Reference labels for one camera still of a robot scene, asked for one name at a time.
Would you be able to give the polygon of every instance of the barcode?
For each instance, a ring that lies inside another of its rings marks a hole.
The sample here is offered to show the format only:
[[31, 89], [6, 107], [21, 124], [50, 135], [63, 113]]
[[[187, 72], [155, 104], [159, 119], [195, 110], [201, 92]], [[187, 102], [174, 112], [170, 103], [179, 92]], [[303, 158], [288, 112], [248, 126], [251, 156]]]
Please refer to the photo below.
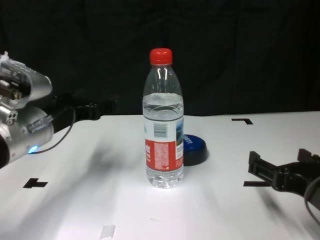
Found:
[[168, 137], [168, 124], [166, 123], [154, 123], [153, 132], [155, 138], [167, 138]]

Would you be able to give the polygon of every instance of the bottle label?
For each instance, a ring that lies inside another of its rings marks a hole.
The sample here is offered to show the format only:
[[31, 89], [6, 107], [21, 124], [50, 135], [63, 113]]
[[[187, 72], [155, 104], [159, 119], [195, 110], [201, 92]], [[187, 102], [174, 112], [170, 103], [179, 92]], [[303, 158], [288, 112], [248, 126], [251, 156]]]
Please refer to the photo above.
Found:
[[173, 171], [184, 163], [184, 118], [154, 121], [144, 118], [146, 165]]

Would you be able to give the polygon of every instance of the white table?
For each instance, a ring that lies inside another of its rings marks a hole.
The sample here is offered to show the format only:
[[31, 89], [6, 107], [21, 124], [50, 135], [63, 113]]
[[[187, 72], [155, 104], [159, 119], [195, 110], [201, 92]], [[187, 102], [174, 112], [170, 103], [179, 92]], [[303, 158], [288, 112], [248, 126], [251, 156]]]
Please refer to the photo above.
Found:
[[[296, 161], [299, 148], [320, 154], [319, 112], [186, 116], [185, 134], [203, 138], [210, 156], [172, 189], [146, 180], [143, 129], [142, 116], [78, 122], [58, 147], [0, 169], [0, 240], [99, 240], [110, 225], [114, 240], [320, 239], [302, 197], [243, 187], [259, 181], [250, 151], [275, 165]], [[22, 188], [29, 178], [48, 184]]]

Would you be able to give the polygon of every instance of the black wire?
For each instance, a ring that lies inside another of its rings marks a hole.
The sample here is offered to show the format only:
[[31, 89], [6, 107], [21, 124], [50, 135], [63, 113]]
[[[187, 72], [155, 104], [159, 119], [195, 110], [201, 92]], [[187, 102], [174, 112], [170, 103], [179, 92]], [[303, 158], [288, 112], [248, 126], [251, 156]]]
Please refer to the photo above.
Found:
[[306, 207], [306, 210], [308, 211], [308, 213], [310, 214], [310, 216], [313, 218], [313, 220], [320, 226], [320, 221], [319, 219], [314, 215], [314, 213], [311, 211], [310, 206], [308, 204], [308, 199], [310, 197], [310, 194], [312, 193], [312, 191], [315, 189], [315, 186], [318, 184], [318, 182], [320, 182], [320, 176], [317, 177], [315, 180], [313, 180], [309, 186], [306, 188], [305, 192], [304, 192], [304, 205]]
[[29, 154], [42, 154], [42, 153], [45, 153], [45, 152], [47, 152], [47, 151], [55, 148], [56, 146], [58, 146], [58, 145], [66, 138], [66, 136], [70, 133], [73, 125], [74, 125], [75, 122], [76, 122], [76, 111], [75, 111], [75, 109], [74, 109], [73, 107], [70, 108], [70, 109], [72, 110], [72, 115], [73, 115], [73, 116], [72, 116], [72, 122], [71, 122], [71, 124], [70, 124], [70, 127], [69, 127], [68, 131], [66, 131], [66, 133], [63, 135], [63, 137], [62, 137], [55, 145], [53, 145], [53, 146], [51, 146], [51, 147], [49, 147], [49, 148], [47, 148], [47, 149], [45, 149], [45, 150], [34, 151], [34, 152], [29, 153]]

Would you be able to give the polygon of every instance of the plastic bottle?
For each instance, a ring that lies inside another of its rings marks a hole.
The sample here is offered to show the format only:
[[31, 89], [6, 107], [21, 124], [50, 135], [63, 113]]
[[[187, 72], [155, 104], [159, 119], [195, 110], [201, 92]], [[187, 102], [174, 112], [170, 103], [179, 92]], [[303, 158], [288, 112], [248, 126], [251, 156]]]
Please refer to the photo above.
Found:
[[168, 48], [151, 50], [142, 100], [146, 175], [158, 188], [172, 188], [183, 178], [184, 102], [172, 58]]

